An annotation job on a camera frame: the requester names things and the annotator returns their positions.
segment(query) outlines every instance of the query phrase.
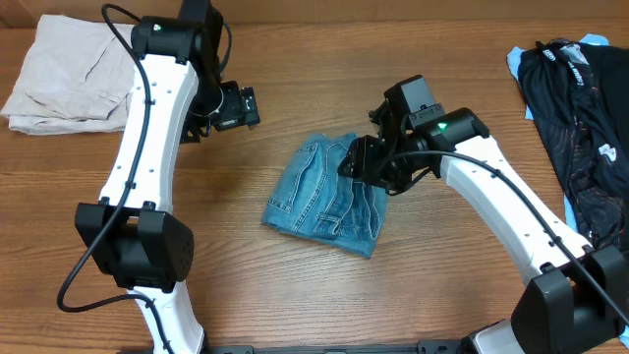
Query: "black cloth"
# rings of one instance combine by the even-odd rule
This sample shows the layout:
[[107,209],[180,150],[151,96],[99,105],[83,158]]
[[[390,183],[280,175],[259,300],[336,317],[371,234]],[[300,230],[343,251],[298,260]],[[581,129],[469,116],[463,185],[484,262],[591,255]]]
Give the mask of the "black cloth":
[[578,231],[597,249],[629,251],[628,58],[624,49],[560,39],[523,53],[518,70]]

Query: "white cloth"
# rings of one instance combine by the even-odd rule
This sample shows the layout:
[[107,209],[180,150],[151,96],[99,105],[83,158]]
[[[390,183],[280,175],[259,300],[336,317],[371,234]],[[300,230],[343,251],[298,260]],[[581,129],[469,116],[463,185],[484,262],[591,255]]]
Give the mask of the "white cloth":
[[[131,40],[129,25],[116,25]],[[43,15],[0,114],[9,128],[50,135],[123,130],[134,63],[106,24]]]

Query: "wooden tabletop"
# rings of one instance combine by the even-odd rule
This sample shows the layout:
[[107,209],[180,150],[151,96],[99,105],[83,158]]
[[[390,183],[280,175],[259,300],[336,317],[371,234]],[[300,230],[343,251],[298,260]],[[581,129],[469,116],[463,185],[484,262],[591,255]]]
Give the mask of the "wooden tabletop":
[[[195,232],[188,286],[213,345],[409,343],[460,338],[511,315],[523,285],[474,210],[432,177],[389,200],[371,260],[260,223],[292,152],[313,133],[371,134],[382,93],[424,75],[446,110],[467,106],[542,200],[562,194],[507,69],[513,46],[579,39],[629,46],[623,20],[441,21],[234,27],[226,80],[256,90],[261,124],[181,146],[174,215]],[[0,103],[34,36],[0,29]],[[0,353],[113,353],[151,345],[133,303],[61,313],[57,291],[85,250],[74,228],[94,203],[120,134],[32,137],[0,119]],[[80,305],[122,293],[89,261]],[[617,339],[597,353],[624,353]]]

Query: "denim shorts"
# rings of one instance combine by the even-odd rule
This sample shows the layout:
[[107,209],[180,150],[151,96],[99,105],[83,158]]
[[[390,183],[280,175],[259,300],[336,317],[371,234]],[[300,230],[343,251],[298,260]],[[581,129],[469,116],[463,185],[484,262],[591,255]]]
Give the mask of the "denim shorts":
[[384,225],[384,190],[338,175],[357,138],[310,136],[297,149],[268,200],[262,222],[280,232],[372,256]]

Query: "light blue fabric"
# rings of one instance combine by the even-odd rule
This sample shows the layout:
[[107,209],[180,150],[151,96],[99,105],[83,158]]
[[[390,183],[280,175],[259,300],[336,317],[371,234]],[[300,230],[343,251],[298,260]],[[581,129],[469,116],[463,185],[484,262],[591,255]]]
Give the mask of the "light blue fabric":
[[338,175],[357,138],[310,136],[297,149],[273,191],[262,222],[370,258],[384,226],[383,189]]
[[[609,45],[609,40],[602,35],[588,33],[584,36],[580,42],[590,45]],[[509,71],[511,75],[516,80],[516,82],[520,83],[518,80],[518,69],[520,68],[520,63],[522,62],[522,50],[519,47],[514,47],[509,54],[507,54],[507,64],[509,65]],[[526,113],[524,114],[524,118],[533,120],[533,113],[531,113],[531,109],[529,105],[527,105]],[[563,197],[563,204],[566,209],[566,224],[570,226],[571,229],[577,231],[577,220],[574,217],[574,211],[572,210],[572,206],[568,201],[567,197]],[[625,327],[624,333],[620,334],[620,341],[629,348],[629,326]]]

